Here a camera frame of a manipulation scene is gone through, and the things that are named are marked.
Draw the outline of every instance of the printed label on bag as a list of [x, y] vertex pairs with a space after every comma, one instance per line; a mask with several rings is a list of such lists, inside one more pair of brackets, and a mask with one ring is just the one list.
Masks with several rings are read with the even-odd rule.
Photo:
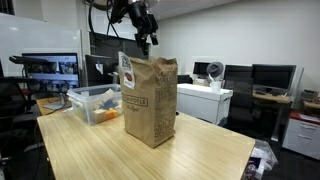
[[135, 80], [132, 64], [126, 54], [119, 51], [119, 66], [123, 73], [123, 84], [130, 89], [134, 89]]

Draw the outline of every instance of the orange item in bin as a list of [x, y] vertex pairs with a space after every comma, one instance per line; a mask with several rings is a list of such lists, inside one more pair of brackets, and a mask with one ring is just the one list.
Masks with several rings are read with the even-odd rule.
[[106, 112], [106, 119], [107, 119], [107, 120], [113, 119], [114, 117], [115, 117], [115, 116], [114, 116], [114, 113], [113, 113], [112, 110], [108, 110], [108, 111]]

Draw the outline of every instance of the desk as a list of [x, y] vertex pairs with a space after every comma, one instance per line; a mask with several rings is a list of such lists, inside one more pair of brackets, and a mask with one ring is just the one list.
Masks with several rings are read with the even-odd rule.
[[[50, 114], [52, 113], [54, 110], [51, 110], [51, 109], [48, 109], [48, 108], [44, 108], [43, 106], [44, 105], [47, 105], [47, 104], [50, 104], [50, 102], [55, 102], [55, 101], [59, 101], [59, 98], [57, 97], [54, 97], [54, 98], [50, 98], [50, 100], [48, 98], [44, 98], [44, 99], [39, 99], [37, 100], [37, 105], [39, 107], [39, 110], [41, 112], [41, 115], [42, 116], [45, 116], [47, 114]], [[64, 111], [66, 110], [67, 108], [63, 108], [63, 109], [59, 109], [57, 110], [56, 112], [59, 112], [59, 111]]]
[[307, 102], [307, 101], [303, 101], [304, 106], [308, 107], [308, 108], [314, 108], [314, 109], [320, 109], [320, 104], [316, 104], [313, 102]]
[[240, 179], [255, 140], [180, 113], [174, 137], [150, 148], [123, 116], [89, 126], [72, 112], [38, 118], [55, 178]]
[[280, 108], [278, 111], [277, 119], [276, 119], [276, 125], [273, 129], [271, 140], [278, 142], [279, 141], [279, 126], [281, 122], [281, 116], [283, 113], [283, 108], [286, 104], [289, 104], [291, 102], [290, 97], [286, 96], [272, 96], [272, 94], [256, 94], [253, 93], [252, 96], [257, 99], [263, 99], [267, 101], [275, 101], [280, 104]]

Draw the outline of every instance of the drawer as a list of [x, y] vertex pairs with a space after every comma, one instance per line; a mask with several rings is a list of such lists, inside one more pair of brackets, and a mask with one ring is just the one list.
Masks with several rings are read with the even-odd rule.
[[283, 147], [306, 156], [320, 159], [320, 139], [287, 131]]
[[290, 119], [288, 131], [293, 131], [301, 135], [320, 139], [320, 127], [318, 125], [310, 124], [307, 122]]

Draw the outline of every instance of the paper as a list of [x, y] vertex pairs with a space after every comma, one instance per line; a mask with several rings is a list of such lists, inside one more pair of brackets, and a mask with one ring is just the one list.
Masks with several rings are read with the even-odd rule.
[[310, 121], [315, 121], [315, 122], [320, 122], [320, 118], [313, 117], [313, 116], [307, 116], [304, 114], [299, 114], [300, 118], [305, 119], [305, 120], [310, 120]]
[[103, 75], [103, 66], [101, 64], [96, 64], [96, 69]]
[[133, 74], [132, 64], [129, 57], [119, 51], [119, 67], [123, 73], [123, 84], [130, 89], [134, 89], [135, 79]]

